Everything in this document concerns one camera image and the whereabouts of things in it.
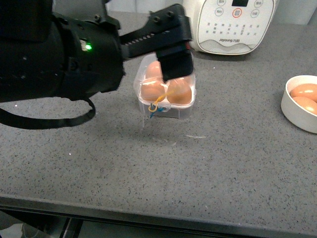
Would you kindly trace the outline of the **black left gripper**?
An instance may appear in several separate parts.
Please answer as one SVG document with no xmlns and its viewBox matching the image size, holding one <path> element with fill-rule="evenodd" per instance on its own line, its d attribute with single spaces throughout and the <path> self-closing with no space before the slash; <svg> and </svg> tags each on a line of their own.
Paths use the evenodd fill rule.
<svg viewBox="0 0 317 238">
<path fill-rule="evenodd" d="M 124 75 L 119 23 L 104 0 L 3 0 L 0 100 L 82 100 Z"/>
</svg>

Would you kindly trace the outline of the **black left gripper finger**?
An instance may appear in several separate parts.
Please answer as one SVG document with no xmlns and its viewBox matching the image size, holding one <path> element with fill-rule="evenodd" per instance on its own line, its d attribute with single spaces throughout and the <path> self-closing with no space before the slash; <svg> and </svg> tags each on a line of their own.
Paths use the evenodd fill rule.
<svg viewBox="0 0 317 238">
<path fill-rule="evenodd" d="M 156 53 L 165 82 L 193 73 L 189 44 L 191 40 L 189 17 L 178 3 L 150 12 L 148 21 L 142 28 L 120 36 L 122 53 L 126 60 Z"/>
</svg>

